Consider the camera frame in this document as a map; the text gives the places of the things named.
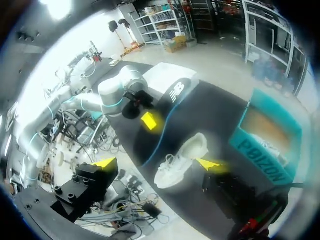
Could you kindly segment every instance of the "shoebox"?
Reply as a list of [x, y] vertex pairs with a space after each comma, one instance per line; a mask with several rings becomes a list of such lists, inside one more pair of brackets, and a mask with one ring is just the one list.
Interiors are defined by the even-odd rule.
[[302, 128], [271, 96], [254, 89], [229, 144], [274, 184], [292, 183], [301, 156]]
[[168, 53], [175, 53], [187, 47], [187, 39], [185, 36], [176, 36], [171, 40], [164, 41], [164, 49]]

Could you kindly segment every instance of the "floor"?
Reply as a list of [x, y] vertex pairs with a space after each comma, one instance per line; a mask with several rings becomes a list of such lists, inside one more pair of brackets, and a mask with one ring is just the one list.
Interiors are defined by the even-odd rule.
[[[297, 121], [302, 125], [302, 128], [305, 130], [304, 135], [302, 136], [303, 146], [301, 153], [301, 158], [305, 160], [301, 161], [301, 166], [299, 167], [301, 171], [296, 177], [296, 182], [304, 181], [307, 173], [307, 166], [309, 165], [308, 159], [310, 154], [310, 149], [308, 148], [310, 125], [307, 111], [294, 96], [286, 98], [282, 96], [276, 89], [270, 88], [264, 83], [253, 79], [251, 76], [252, 71], [250, 64], [245, 64], [240, 56], [222, 48], [219, 42], [210, 41], [210, 39], [206, 42], [207, 44], [198, 44], [195, 47], [183, 49], [173, 54], [165, 52], [159, 45], [148, 45], [142, 47], [141, 52], [132, 52], [125, 56], [123, 60], [149, 64], [153, 66], [165, 62], [190, 68], [196, 71], [201, 76], [203, 81], [220, 87], [246, 101], [250, 99], [254, 88], [262, 89], [266, 93], [273, 96], [297, 119]], [[108, 152], [101, 152], [96, 156], [96, 160], [99, 160], [99, 158], [105, 159], [109, 157], [109, 155], [110, 154]], [[130, 169], [132, 174], [136, 175], [143, 181], [143, 177], [140, 175], [139, 171], [137, 171], [127, 154], [119, 152], [114, 156], [119, 159], [120, 168]], [[63, 184], [70, 179], [69, 176], [72, 174], [72, 171], [68, 170], [68, 168], [64, 170], [65, 174], [61, 174], [61, 168], [56, 169], [56, 174], [62, 176], [56, 177], [57, 184]], [[148, 194], [154, 192], [146, 181], [143, 182], [143, 187]], [[279, 219], [280, 223], [290, 214], [290, 209], [292, 209], [296, 204], [300, 193], [301, 192], [299, 190], [293, 190], [290, 192], [290, 206]], [[195, 230], [192, 226], [187, 224], [179, 216], [177, 216], [166, 203], [160, 202], [160, 208], [163, 211], [163, 214], [170, 217], [170, 222], [166, 225], [157, 223], [154, 226], [155, 231], [151, 235], [146, 236], [144, 238], [145, 240], [208, 239]], [[276, 232], [280, 226], [281, 224], [274, 224], [270, 231]], [[106, 236], [110, 234], [108, 229], [102, 227], [91, 227], [89, 230]]]

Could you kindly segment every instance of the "yellow marker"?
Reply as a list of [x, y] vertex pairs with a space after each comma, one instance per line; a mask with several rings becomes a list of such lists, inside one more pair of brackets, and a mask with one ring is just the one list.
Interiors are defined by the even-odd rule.
[[153, 130], [157, 126], [154, 115], [148, 111], [142, 116], [141, 120], [150, 130]]
[[115, 159], [115, 157], [111, 157], [102, 161], [98, 161], [98, 162], [94, 162], [92, 163], [92, 165], [97, 165], [98, 167], [102, 167], [105, 168], [106, 166], [108, 166], [113, 160]]
[[212, 167], [217, 167], [217, 166], [221, 166], [221, 164], [218, 163], [214, 163], [211, 161], [207, 161], [201, 158], [196, 158], [196, 160], [207, 170], [209, 171], [210, 168]]

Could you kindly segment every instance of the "shoe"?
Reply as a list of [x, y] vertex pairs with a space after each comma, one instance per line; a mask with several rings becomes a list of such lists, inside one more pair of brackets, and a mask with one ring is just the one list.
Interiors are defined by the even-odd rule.
[[184, 179], [185, 172], [192, 166], [195, 158], [203, 158], [208, 153], [207, 139], [202, 133], [187, 140], [176, 156], [168, 154], [154, 177], [159, 189], [167, 189]]
[[288, 160], [282, 156], [280, 151], [275, 148], [270, 142], [263, 140], [261, 137], [251, 134], [251, 136], [261, 145], [263, 146], [272, 156], [274, 156], [278, 162], [285, 167], [288, 164]]

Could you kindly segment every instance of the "shelving unit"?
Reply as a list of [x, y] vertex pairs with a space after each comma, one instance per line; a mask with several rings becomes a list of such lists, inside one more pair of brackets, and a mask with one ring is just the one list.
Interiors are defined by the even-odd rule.
[[[171, 9], [145, 15], [137, 19], [132, 17], [132, 20], [139, 29], [139, 33], [146, 45], [160, 44], [162, 46], [164, 40], [166, 40], [168, 37], [168, 31], [175, 31], [179, 32], [180, 35], [182, 34], [182, 28], [181, 24], [179, 23], [179, 19], [177, 18], [175, 11]], [[166, 28], [159, 28], [158, 24], [163, 23], [168, 23], [169, 25], [166, 26]]]
[[[243, 11], [244, 11], [244, 17], [245, 17], [245, 35], [246, 35], [246, 44], [245, 44], [245, 62], [248, 61], [254, 62], [255, 57], [252, 57], [252, 53], [250, 53], [250, 48], [254, 48], [257, 51], [263, 52], [272, 58], [278, 60], [280, 63], [282, 63], [285, 67], [285, 75], [288, 76], [291, 64], [293, 60], [293, 53], [295, 46], [297, 45], [294, 41], [294, 33], [292, 28], [290, 27], [287, 20], [285, 20], [278, 12], [264, 6], [261, 4], [258, 4], [256, 2], [250, 1], [250, 0], [242, 0], [243, 4]], [[274, 39], [274, 31], [272, 30], [272, 46], [271, 51], [266, 51], [260, 47], [257, 46], [257, 26], [256, 26], [256, 20], [254, 20], [254, 26], [250, 25], [250, 16], [254, 16], [256, 18], [262, 19], [267, 21], [268, 23], [278, 27], [279, 29], [284, 30], [286, 33], [289, 34], [289, 41], [288, 44], [290, 44], [289, 49], [283, 49], [284, 51], [289, 53], [288, 61], [285, 61], [274, 54], [274, 45], [275, 45], [275, 39]]]
[[189, 4], [193, 11], [192, 15], [195, 16], [193, 19], [193, 21], [196, 22], [195, 28], [198, 30], [213, 31], [214, 22], [208, 2], [192, 2], [192, 0], [189, 0]]
[[[254, 62], [261, 53], [277, 60], [285, 69], [285, 76], [293, 78], [295, 87], [293, 93], [296, 94], [299, 85], [303, 82], [303, 76], [305, 75], [307, 66], [307, 57], [297, 43], [289, 22], [277, 11], [254, 1], [242, 0], [242, 5], [245, 17], [245, 62]], [[259, 47], [259, 40], [257, 40], [257, 22], [262, 23], [264, 21], [266, 21], [269, 26], [274, 26], [272, 29], [270, 28], [272, 32], [272, 43], [271, 47], [267, 47], [267, 50]], [[279, 34], [281, 33], [282, 36], [285, 36], [282, 38], [282, 46], [279, 44]]]

